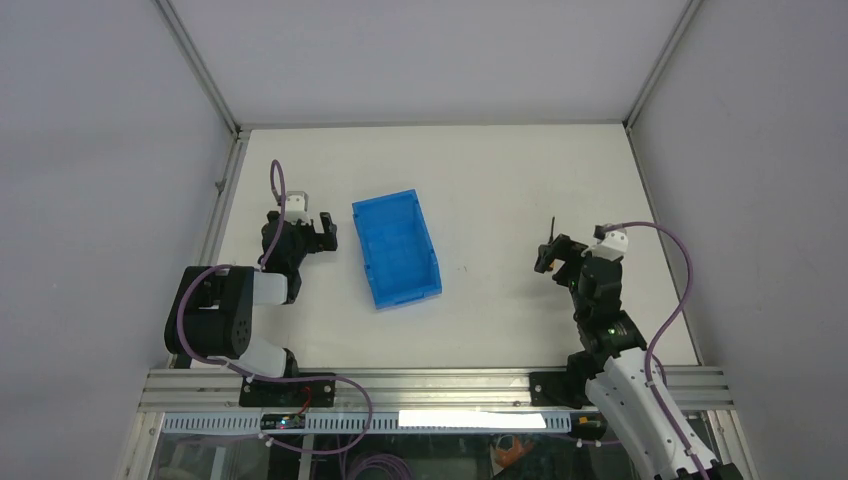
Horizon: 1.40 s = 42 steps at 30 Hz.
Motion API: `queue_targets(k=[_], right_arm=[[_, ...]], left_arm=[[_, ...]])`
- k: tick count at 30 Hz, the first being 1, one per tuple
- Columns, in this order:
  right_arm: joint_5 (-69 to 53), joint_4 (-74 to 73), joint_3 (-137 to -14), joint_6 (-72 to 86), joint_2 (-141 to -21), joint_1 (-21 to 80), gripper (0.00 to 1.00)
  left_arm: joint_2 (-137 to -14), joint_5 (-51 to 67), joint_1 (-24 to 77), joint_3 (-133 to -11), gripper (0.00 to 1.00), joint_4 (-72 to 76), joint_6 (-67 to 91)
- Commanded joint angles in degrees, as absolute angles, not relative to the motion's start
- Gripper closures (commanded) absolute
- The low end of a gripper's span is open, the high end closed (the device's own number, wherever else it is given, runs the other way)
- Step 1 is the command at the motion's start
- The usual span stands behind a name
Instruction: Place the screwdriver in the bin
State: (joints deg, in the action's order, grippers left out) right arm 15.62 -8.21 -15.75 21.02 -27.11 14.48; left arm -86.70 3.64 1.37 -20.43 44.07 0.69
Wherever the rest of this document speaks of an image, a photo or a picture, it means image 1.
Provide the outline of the orange handled screwdriver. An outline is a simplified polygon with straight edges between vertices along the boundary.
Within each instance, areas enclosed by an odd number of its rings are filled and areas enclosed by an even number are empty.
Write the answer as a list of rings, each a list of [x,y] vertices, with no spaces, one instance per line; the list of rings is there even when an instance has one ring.
[[[554,229],[555,229],[555,222],[556,222],[556,216],[552,216],[552,218],[551,218],[551,222],[550,222],[550,229],[549,229],[549,239],[548,239],[548,243],[547,243],[548,253],[546,254],[547,256],[545,257],[545,258],[547,258],[549,261],[548,261],[548,262],[547,262],[547,264],[545,265],[545,270],[544,270],[544,272],[550,272],[550,271],[552,271],[552,270],[553,270],[554,261],[555,261],[555,260],[553,259],[552,254],[550,253],[550,251],[551,251],[551,244],[552,244],[552,242],[554,241]]]

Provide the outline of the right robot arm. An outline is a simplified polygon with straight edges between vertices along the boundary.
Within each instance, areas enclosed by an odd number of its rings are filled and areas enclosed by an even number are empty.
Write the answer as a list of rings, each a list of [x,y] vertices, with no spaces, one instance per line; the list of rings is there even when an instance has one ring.
[[[536,405],[596,407],[643,479],[739,479],[688,425],[663,382],[661,367],[622,307],[622,260],[629,240],[621,231],[597,231],[586,245],[559,234],[538,248],[534,269],[552,270],[568,289],[582,350],[563,372],[531,380]]]

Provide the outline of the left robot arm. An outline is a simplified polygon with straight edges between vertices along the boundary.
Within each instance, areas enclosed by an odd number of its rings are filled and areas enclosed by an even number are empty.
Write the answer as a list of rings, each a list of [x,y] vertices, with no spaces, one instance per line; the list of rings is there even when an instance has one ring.
[[[167,351],[263,378],[262,392],[275,405],[294,403],[301,392],[296,357],[253,332],[253,311],[257,306],[294,303],[302,288],[305,258],[337,250],[331,214],[322,212],[319,219],[321,231],[307,216],[282,217],[270,211],[261,229],[263,254],[269,258],[262,258],[257,268],[187,267],[164,328]]]

